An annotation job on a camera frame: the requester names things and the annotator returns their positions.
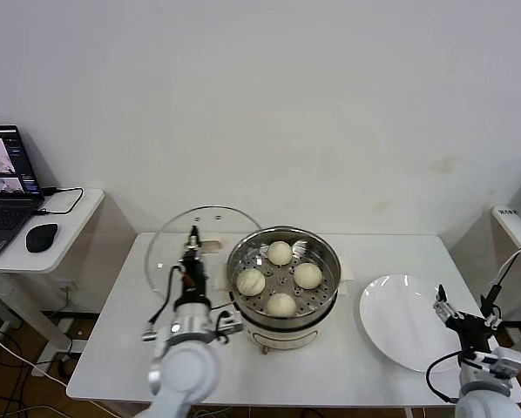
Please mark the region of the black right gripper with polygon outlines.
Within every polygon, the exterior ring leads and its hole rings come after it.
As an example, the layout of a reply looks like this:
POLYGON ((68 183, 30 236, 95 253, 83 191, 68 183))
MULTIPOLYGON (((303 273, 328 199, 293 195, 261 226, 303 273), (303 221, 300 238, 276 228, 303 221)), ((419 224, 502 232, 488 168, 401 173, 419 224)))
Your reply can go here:
POLYGON ((481 296, 480 303, 480 312, 484 318, 469 313, 459 313, 454 317, 443 285, 440 284, 437 289, 433 309, 445 326, 457 334, 463 354, 490 354, 489 339, 496 335, 502 322, 501 309, 493 301, 481 296))

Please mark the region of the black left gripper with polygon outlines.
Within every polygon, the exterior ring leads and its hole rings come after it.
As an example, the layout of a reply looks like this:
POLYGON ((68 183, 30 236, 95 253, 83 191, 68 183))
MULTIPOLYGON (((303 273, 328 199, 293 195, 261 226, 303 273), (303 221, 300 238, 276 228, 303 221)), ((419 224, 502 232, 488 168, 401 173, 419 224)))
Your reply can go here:
POLYGON ((209 304, 206 296, 207 275, 200 259, 201 240, 199 228, 193 225, 186 242, 186 260, 183 260, 182 293, 179 304, 209 304))

